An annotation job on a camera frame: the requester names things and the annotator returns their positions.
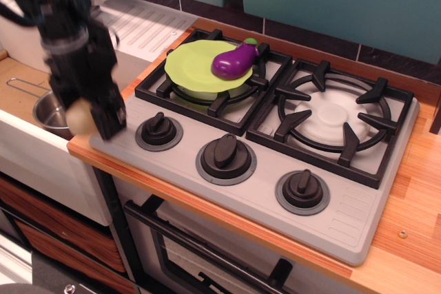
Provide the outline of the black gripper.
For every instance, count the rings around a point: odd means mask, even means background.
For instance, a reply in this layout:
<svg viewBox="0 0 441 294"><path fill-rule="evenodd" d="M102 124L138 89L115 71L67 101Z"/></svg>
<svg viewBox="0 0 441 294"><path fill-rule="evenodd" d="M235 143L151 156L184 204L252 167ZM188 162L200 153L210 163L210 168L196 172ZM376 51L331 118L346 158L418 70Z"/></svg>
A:
<svg viewBox="0 0 441 294"><path fill-rule="evenodd" d="M50 87L65 110L80 100L91 103L90 112L103 140L126 128L125 105L112 79L116 54L104 24L47 20L43 48L51 69Z"/></svg>

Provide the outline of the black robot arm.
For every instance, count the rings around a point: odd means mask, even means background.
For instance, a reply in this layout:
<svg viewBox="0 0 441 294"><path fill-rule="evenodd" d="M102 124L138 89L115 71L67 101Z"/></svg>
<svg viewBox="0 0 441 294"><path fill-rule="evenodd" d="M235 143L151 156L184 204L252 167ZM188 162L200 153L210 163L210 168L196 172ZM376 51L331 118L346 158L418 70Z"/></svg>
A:
<svg viewBox="0 0 441 294"><path fill-rule="evenodd" d="M112 79L117 63L107 27L90 13L91 0L15 0L22 13L1 5L1 16L23 27L36 27L47 52L50 86L69 110L80 100L101 138L109 140L126 126L123 98Z"/></svg>

